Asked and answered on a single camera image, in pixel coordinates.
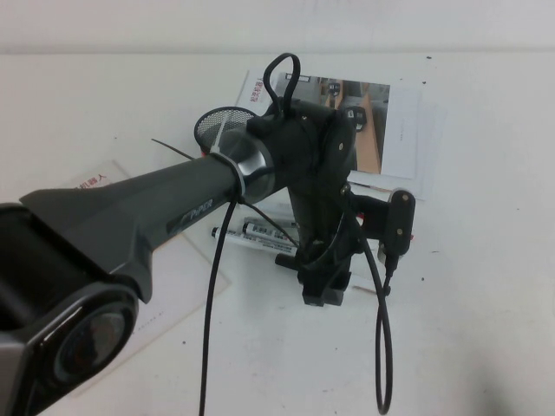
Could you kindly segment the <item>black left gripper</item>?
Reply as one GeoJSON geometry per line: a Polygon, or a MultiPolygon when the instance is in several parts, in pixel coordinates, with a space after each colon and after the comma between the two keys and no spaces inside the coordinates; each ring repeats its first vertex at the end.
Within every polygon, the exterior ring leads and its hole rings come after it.
{"type": "Polygon", "coordinates": [[[351,198],[347,182],[294,185],[294,217],[300,237],[297,276],[307,305],[341,306],[349,286],[351,258],[369,247],[361,236],[351,198]],[[333,279],[324,290],[325,278],[333,279]]]}

